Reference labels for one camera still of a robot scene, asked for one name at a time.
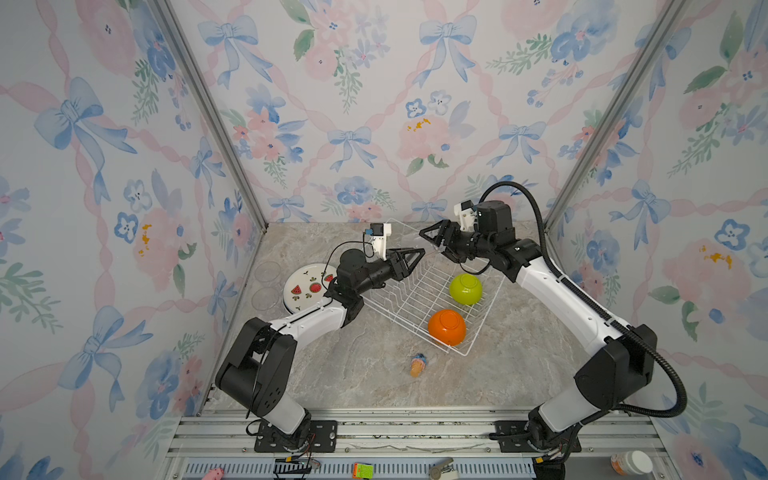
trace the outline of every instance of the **vent grille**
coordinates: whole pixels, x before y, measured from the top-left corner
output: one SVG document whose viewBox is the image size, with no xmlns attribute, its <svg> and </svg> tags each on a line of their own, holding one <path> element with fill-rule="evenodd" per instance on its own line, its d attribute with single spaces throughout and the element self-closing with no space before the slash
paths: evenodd
<svg viewBox="0 0 768 480">
<path fill-rule="evenodd" d="M 373 465 L 373 478 L 429 477 L 435 458 L 329 458 L 320 457 L 321 466 L 306 478 L 352 478 L 356 463 Z M 453 462 L 460 478 L 536 478 L 529 458 L 463 458 Z M 192 458 L 187 463 L 184 480 L 203 478 L 212 468 L 223 468 L 224 478 L 301 478 L 289 472 L 298 465 L 275 463 L 273 458 Z"/>
</svg>

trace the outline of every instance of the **floral wallpaper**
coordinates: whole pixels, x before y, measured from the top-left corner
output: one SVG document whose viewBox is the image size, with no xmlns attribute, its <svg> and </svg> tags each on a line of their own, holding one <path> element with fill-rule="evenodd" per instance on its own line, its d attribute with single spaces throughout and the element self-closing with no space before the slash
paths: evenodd
<svg viewBox="0 0 768 480">
<path fill-rule="evenodd" d="M 259 229 L 140 0 L 0 7 L 0 478 L 152 478 Z"/>
<path fill-rule="evenodd" d="M 768 478 L 767 111 L 768 2 L 693 0 L 553 235 L 680 373 L 654 422 L 686 480 Z M 634 403 L 673 405 L 660 370 Z"/>
<path fill-rule="evenodd" d="M 171 3 L 268 221 L 304 222 L 439 220 L 502 178 L 545 205 L 664 6 Z"/>
</svg>

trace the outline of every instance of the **metal rail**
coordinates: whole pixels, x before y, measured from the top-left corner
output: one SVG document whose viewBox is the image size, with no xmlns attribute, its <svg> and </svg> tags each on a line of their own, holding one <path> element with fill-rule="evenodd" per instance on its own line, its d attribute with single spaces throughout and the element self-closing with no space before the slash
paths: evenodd
<svg viewBox="0 0 768 480">
<path fill-rule="evenodd" d="M 495 420 L 526 419 L 527 407 L 413 407 L 371 409 L 314 409 L 313 419 L 339 422 L 334 453 L 316 454 L 321 462 L 339 459 L 424 458 L 451 456 L 459 459 L 525 458 L 530 453 L 501 453 L 498 443 L 488 438 Z M 272 458 L 273 454 L 253 452 L 254 438 L 246 435 L 250 420 L 245 410 L 206 411 L 200 417 L 184 417 L 171 441 L 164 468 L 158 478 L 183 477 L 190 462 L 200 458 L 240 462 L 251 458 Z M 255 432 L 257 425 L 251 426 Z M 605 458 L 617 452 L 641 450 L 654 461 L 655 472 L 679 478 L 650 419 L 611 413 L 586 425 L 578 435 L 582 452 L 577 458 Z"/>
</svg>

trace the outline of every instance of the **mounting plate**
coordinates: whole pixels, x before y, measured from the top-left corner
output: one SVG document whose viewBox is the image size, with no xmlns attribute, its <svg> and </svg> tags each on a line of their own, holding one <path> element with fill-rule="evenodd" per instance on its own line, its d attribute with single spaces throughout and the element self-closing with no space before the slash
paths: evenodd
<svg viewBox="0 0 768 480">
<path fill-rule="evenodd" d="M 333 453 L 336 450 L 336 430 L 339 423 L 336 420 L 311 420 L 310 438 L 315 435 L 312 441 L 313 453 Z M 281 432 L 278 432 L 267 422 L 259 424 L 259 432 L 256 434 L 256 444 L 253 451 L 256 453 L 286 453 L 285 439 Z"/>
<path fill-rule="evenodd" d="M 493 422 L 496 427 L 496 433 L 499 435 L 514 435 L 525 432 L 525 424 L 528 420 L 497 420 Z M 502 439 L 498 441 L 498 447 L 502 450 L 502 453 L 517 453 L 517 452 L 538 452 L 528 444 L 527 440 L 509 440 Z M 572 453 L 581 451 L 581 444 L 578 441 L 578 436 L 574 440 L 574 444 L 571 447 Z"/>
</svg>

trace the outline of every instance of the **wire dish rack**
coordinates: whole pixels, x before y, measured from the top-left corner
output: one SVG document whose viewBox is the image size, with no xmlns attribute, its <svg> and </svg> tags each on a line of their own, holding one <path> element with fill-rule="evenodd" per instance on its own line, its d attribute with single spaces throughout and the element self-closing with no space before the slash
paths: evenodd
<svg viewBox="0 0 768 480">
<path fill-rule="evenodd" d="M 483 286 L 480 301 L 472 306 L 457 303 L 451 298 L 449 286 L 457 275 L 464 273 L 462 268 L 445 258 L 433 245 L 422 239 L 417 229 L 394 219 L 387 220 L 387 223 L 392 224 L 392 236 L 387 240 L 387 248 L 421 247 L 427 254 L 413 273 L 402 282 L 390 281 L 383 289 L 369 290 L 364 293 L 366 305 L 440 350 L 453 351 L 466 356 L 472 350 L 472 345 L 475 344 L 485 318 L 491 311 L 504 277 L 499 272 L 489 269 L 478 276 Z M 463 265 L 467 270 L 476 272 L 485 266 L 486 261 L 473 260 Z M 427 330 L 432 315 L 443 309 L 455 310 L 464 317 L 467 335 L 457 346 L 444 344 L 429 335 Z"/>
</svg>

